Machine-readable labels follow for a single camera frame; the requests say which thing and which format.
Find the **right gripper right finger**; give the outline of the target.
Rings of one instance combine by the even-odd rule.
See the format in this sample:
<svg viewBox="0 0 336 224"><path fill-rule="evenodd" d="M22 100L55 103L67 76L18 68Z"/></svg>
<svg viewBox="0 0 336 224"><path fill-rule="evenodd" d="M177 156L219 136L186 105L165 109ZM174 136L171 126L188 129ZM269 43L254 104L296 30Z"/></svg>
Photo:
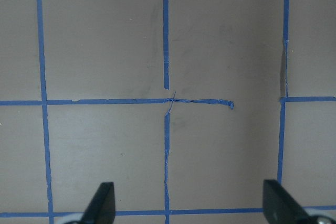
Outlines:
<svg viewBox="0 0 336 224"><path fill-rule="evenodd" d="M307 212L277 180L265 179L262 188L263 214L268 223L310 223Z"/></svg>

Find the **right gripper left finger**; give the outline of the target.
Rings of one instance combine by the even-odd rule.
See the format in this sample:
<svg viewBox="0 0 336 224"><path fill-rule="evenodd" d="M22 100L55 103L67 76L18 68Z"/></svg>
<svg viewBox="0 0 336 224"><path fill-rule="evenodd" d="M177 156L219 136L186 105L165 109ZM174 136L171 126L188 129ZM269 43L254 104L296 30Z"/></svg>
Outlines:
<svg viewBox="0 0 336 224"><path fill-rule="evenodd" d="M115 203L114 183L101 183L83 213L80 223L113 223L116 216Z"/></svg>

